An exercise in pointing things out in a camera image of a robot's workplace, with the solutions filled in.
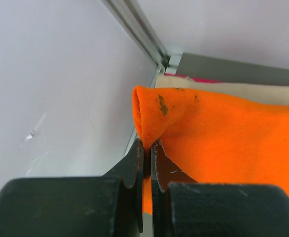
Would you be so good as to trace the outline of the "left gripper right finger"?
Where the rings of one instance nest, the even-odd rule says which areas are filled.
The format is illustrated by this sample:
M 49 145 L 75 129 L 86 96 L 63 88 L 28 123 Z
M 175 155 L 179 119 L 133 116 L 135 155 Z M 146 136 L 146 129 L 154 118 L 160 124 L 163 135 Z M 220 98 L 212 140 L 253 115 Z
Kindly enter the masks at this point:
M 151 146 L 151 183 L 153 236 L 176 236 L 172 217 L 173 201 L 168 185 L 175 183 L 195 183 L 196 181 L 180 169 L 167 155 L 161 140 Z

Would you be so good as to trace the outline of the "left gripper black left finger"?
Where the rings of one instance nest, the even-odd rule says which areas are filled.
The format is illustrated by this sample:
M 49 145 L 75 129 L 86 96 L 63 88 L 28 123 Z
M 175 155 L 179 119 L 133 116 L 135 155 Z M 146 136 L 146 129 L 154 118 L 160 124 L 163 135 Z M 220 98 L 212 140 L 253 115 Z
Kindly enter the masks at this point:
M 104 177 L 119 179 L 114 232 L 143 232 L 144 148 L 134 140 L 127 154 Z

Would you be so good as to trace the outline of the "orange t shirt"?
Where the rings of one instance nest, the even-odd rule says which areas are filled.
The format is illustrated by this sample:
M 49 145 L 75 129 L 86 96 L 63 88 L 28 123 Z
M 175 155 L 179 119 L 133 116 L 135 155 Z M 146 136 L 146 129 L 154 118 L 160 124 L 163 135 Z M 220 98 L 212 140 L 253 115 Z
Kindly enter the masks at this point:
M 133 90 L 144 150 L 162 142 L 198 182 L 274 184 L 289 196 L 289 106 L 187 88 Z

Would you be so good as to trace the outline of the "folded red t shirt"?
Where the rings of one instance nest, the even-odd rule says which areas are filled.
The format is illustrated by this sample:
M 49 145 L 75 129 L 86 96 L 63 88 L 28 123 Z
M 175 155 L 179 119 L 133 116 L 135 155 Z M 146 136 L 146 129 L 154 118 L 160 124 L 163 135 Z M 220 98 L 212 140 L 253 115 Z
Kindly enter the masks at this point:
M 171 73 L 165 73 L 165 76 L 174 76 L 174 77 L 184 78 L 184 79 L 187 79 L 187 80 L 190 80 L 190 81 L 200 82 L 200 83 L 222 83 L 221 81 L 213 80 L 213 79 L 203 79 L 203 78 L 183 76 L 183 75 L 171 74 Z

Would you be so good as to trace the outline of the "folded beige t shirt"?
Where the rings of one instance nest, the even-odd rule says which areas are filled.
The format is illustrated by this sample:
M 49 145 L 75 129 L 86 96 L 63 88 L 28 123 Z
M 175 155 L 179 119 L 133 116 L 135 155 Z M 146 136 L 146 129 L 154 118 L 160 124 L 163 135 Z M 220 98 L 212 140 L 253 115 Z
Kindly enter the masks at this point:
M 156 88 L 188 88 L 229 94 L 255 102 L 289 105 L 289 86 L 244 83 L 200 83 L 174 76 L 159 75 Z

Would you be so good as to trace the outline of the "aluminium corner post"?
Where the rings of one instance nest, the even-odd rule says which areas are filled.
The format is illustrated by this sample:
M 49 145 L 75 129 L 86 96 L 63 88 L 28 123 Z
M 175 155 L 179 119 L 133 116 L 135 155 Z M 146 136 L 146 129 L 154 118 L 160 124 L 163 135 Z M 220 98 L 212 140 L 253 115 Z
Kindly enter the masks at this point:
M 169 66 L 170 55 L 136 0 L 104 0 L 108 10 L 159 69 Z

